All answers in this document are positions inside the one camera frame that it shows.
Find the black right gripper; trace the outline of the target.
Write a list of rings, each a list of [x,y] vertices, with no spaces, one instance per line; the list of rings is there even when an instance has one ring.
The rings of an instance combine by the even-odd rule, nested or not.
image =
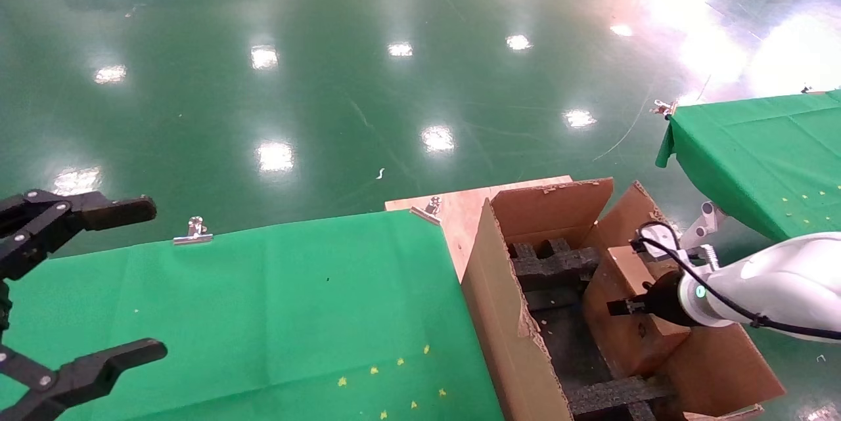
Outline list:
[[[681,271],[661,275],[654,283],[644,282],[642,299],[608,301],[610,316],[652,314],[681,327],[691,327],[691,317],[681,304]]]

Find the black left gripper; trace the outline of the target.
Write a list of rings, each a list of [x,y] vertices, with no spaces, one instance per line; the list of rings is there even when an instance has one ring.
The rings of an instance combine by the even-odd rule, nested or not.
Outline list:
[[[157,208],[149,196],[111,200],[98,191],[60,196],[29,190],[1,202],[1,277],[20,280],[83,231],[103,231],[152,221]],[[0,282],[0,335],[12,310],[8,284]],[[155,338],[101,350],[51,370],[8,346],[1,346],[2,375],[27,387],[2,410],[3,420],[57,420],[66,410],[111,394],[124,371],[166,357]]]

